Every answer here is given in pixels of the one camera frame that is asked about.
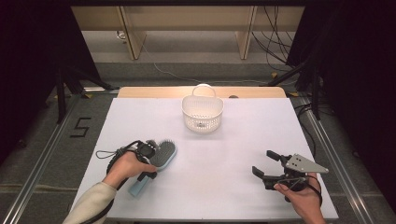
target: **gray floor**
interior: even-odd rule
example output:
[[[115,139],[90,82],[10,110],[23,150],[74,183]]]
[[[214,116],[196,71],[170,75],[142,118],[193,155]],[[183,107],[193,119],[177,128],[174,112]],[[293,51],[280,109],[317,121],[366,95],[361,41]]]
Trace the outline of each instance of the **gray floor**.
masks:
[[[254,40],[251,42],[248,59],[240,60],[234,35],[230,32],[151,32],[145,42],[146,49],[137,61],[128,58],[126,46],[122,40],[116,38],[115,32],[84,32],[84,35],[103,81],[114,86],[196,85],[197,81],[192,79],[211,82],[212,85],[257,86],[271,80],[273,72],[282,74],[269,66],[268,62],[276,68],[288,69],[274,58],[269,58],[267,62],[265,53]],[[282,55],[278,46],[272,45],[272,50],[277,55]],[[292,84],[294,80],[295,78],[285,83]],[[286,92],[293,92],[291,84],[282,87]],[[114,93],[94,93],[87,97],[78,97],[75,101],[76,97],[67,99],[68,103],[76,104],[64,125],[57,147],[49,155],[49,162],[21,214],[19,223],[61,223],[67,216],[114,97],[117,97]],[[294,105],[303,103],[303,97],[290,97],[290,100]],[[396,223],[395,214],[364,165],[359,158],[352,155],[354,148],[325,100],[321,99],[324,102],[320,106],[321,124],[346,167],[353,185],[363,198],[373,219],[372,223]],[[30,132],[24,137],[27,147],[13,150],[0,167],[2,219],[35,168],[41,153],[47,148],[56,128],[55,92],[48,98],[47,103],[48,108],[40,111]],[[72,137],[83,134],[82,130],[75,129],[79,118],[91,118],[80,123],[80,126],[89,127],[89,130],[85,137]],[[302,116],[302,123],[314,136],[317,145],[316,161],[332,169],[332,163],[315,134],[308,114]],[[313,148],[313,142],[308,135],[306,139]],[[337,175],[330,172],[323,179],[340,217],[329,223],[359,223]]]

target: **human hand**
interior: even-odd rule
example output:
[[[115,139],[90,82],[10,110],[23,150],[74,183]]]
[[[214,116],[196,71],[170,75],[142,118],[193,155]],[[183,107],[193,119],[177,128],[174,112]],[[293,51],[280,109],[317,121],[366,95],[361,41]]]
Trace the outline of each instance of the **human hand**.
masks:
[[[320,184],[315,179],[317,178],[317,174],[309,173],[308,175],[314,177],[308,177],[309,185],[320,191]],[[292,191],[282,184],[275,184],[274,188],[289,198],[294,210],[305,221],[305,223],[326,223],[320,211],[319,196],[311,188],[305,188],[301,191]]]
[[[142,172],[152,173],[156,170],[155,166],[139,161],[136,154],[127,151],[116,160],[102,182],[116,189],[126,178],[139,175]]]

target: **sleeve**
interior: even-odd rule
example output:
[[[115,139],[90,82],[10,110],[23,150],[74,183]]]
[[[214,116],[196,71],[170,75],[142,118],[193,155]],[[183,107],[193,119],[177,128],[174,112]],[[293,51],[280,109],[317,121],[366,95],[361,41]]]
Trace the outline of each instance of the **sleeve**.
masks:
[[[78,199],[64,224],[81,223],[96,216],[116,197],[116,193],[116,189],[103,182],[93,185]],[[103,223],[105,219],[106,216],[95,223]]]

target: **white tabletop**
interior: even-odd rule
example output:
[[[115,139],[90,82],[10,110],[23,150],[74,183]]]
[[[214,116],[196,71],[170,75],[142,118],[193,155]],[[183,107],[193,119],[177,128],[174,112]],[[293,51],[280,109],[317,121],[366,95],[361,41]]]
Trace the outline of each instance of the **white tabletop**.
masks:
[[[128,192],[130,178],[119,190],[109,218],[146,221],[280,221],[299,219],[290,203],[266,190],[251,173],[282,175],[279,161],[266,157],[298,153],[314,160],[290,100],[223,99],[220,127],[210,134],[189,130],[183,123],[181,98],[114,99],[94,151],[116,150],[135,140],[172,139],[177,154],[140,191]],[[109,159],[92,155],[75,202],[101,181]],[[337,219],[322,182],[323,216]]]

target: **white basket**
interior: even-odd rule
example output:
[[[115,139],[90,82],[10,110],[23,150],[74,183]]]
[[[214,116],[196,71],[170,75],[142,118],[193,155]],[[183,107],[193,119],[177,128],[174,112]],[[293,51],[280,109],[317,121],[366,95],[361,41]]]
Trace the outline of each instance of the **white basket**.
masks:
[[[197,88],[206,87],[213,91],[213,96],[194,95]],[[223,101],[216,96],[216,91],[207,84],[200,84],[192,94],[183,98],[182,110],[187,127],[197,133],[211,133],[221,124]]]

